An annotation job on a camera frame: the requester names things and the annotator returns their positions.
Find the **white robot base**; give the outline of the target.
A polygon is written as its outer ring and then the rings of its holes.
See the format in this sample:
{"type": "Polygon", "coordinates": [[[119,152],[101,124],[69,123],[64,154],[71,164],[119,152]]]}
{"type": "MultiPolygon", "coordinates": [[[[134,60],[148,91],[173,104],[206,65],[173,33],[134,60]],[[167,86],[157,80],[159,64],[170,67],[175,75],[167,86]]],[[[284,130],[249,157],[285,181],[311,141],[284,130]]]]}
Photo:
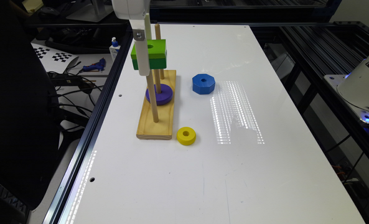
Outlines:
{"type": "Polygon", "coordinates": [[[358,116],[369,124],[369,56],[347,75],[325,75],[324,79],[358,116]]]}

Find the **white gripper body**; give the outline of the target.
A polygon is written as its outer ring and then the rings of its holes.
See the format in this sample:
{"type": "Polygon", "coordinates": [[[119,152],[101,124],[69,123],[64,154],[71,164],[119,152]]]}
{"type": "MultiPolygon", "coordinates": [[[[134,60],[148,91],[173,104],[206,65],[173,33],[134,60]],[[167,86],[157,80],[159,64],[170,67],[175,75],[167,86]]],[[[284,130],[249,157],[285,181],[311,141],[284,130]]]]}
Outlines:
{"type": "Polygon", "coordinates": [[[119,19],[143,20],[149,9],[149,0],[112,0],[112,7],[119,19]]]}

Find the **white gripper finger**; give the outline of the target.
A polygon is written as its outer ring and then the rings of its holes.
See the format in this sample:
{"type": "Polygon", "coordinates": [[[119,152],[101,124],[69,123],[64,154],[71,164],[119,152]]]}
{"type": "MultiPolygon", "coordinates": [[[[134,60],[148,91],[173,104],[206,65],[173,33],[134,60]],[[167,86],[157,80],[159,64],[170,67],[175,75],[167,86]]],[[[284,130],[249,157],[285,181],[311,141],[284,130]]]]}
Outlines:
{"type": "Polygon", "coordinates": [[[147,50],[147,39],[145,33],[145,24],[143,20],[130,20],[133,29],[134,45],[136,58],[138,61],[138,70],[141,76],[148,76],[150,72],[149,55],[147,50]]]}
{"type": "Polygon", "coordinates": [[[151,21],[150,21],[149,13],[146,13],[145,15],[144,24],[145,24],[146,39],[152,40],[151,21]]]}

